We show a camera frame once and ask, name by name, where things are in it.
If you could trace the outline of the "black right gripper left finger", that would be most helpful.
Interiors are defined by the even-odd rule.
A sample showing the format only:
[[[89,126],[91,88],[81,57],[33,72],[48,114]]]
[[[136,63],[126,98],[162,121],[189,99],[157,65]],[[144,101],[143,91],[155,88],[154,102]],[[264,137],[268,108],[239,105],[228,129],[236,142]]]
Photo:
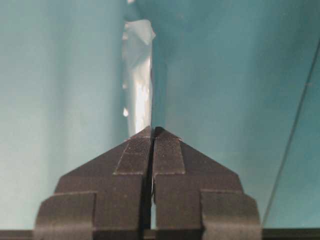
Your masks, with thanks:
[[[150,225],[152,130],[63,175],[38,210],[36,240],[140,240]]]

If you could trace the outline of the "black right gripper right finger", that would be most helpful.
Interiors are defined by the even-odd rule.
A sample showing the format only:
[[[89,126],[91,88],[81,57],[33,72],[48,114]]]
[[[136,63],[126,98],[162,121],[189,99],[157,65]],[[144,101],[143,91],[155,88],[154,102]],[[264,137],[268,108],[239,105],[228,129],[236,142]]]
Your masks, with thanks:
[[[156,239],[261,239],[257,202],[239,176],[162,127],[154,133],[152,178]]]

